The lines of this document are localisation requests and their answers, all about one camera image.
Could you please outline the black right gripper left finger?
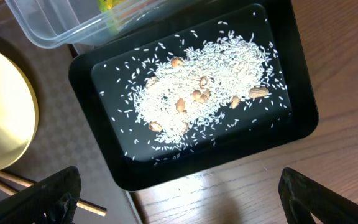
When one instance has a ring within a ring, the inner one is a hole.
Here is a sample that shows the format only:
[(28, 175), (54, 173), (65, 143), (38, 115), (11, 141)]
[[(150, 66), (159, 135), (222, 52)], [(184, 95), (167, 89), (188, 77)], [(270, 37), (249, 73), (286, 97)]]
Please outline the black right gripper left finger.
[(0, 223), (72, 224), (80, 192), (79, 171), (69, 166), (0, 201)]

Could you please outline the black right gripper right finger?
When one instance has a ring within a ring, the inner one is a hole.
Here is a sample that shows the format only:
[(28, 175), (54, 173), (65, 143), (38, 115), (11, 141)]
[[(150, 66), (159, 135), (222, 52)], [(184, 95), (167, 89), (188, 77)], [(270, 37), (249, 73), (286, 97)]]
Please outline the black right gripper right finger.
[(278, 192), (288, 223), (358, 223), (358, 204), (296, 170), (282, 170)]

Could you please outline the pile of rice and nuts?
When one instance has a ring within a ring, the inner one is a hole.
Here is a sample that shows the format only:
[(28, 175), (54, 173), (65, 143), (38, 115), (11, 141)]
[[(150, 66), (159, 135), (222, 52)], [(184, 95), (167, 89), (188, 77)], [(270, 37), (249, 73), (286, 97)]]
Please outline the pile of rice and nuts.
[(236, 12), (95, 65), (91, 78), (124, 158), (159, 165), (291, 113), (266, 15)]

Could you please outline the green snack wrapper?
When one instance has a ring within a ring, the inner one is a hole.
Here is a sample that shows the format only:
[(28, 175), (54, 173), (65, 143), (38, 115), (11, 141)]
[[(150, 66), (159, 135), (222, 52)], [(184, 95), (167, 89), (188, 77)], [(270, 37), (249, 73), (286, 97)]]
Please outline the green snack wrapper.
[(104, 22), (108, 31), (112, 35), (118, 34), (122, 30), (124, 16), (117, 8), (124, 0), (97, 0), (99, 10), (103, 14)]

